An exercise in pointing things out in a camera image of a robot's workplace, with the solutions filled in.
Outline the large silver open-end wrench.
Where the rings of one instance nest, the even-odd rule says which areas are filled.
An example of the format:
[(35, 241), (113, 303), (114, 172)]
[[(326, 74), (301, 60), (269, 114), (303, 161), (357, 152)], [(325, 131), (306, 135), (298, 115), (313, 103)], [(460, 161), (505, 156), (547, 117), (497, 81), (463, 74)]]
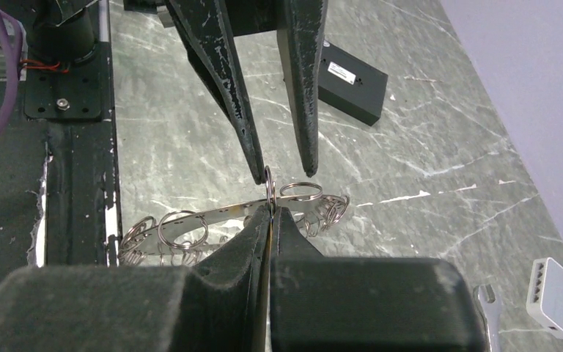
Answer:
[(475, 303), (485, 327), (487, 350), (500, 352), (499, 338), (501, 295), (491, 284), (478, 285), (474, 288)]

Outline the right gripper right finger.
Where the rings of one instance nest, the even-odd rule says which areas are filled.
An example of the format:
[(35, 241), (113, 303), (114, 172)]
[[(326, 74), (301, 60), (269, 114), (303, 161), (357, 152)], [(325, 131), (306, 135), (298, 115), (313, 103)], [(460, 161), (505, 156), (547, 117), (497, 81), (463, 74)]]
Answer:
[(273, 215), (271, 230), (272, 260), (313, 260), (324, 255), (300, 232), (289, 208), (279, 207)]

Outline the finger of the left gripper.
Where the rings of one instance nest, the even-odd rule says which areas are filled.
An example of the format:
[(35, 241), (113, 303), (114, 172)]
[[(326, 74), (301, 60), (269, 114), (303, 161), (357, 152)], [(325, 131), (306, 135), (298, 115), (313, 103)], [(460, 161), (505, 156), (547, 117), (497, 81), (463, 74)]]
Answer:
[(276, 2), (277, 43), (303, 170), (318, 169), (318, 77), (327, 1)]
[(262, 150), (225, 1), (166, 1), (188, 61), (235, 130), (254, 182), (265, 182)]

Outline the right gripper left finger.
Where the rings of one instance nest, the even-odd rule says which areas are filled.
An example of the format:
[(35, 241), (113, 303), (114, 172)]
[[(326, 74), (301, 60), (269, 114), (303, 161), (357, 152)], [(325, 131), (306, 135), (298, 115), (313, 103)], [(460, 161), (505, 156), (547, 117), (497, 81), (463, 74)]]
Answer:
[(206, 285), (220, 290), (239, 290), (257, 282), (271, 220), (270, 207), (260, 206), (245, 228), (202, 262), (194, 272)]

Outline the black flat device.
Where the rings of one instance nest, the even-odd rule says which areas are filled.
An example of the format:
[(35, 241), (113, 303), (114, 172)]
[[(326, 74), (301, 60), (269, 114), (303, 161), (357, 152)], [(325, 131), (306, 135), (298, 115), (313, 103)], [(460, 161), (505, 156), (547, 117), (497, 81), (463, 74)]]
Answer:
[(381, 118), (389, 76), (324, 40), (318, 97), (368, 126)]

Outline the white rectangular network switch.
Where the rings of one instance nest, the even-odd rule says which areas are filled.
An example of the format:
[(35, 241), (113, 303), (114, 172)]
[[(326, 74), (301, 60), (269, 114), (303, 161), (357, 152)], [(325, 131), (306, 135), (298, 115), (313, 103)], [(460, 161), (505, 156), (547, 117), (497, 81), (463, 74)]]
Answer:
[(543, 330), (563, 340), (563, 266), (552, 257), (533, 261), (526, 311)]

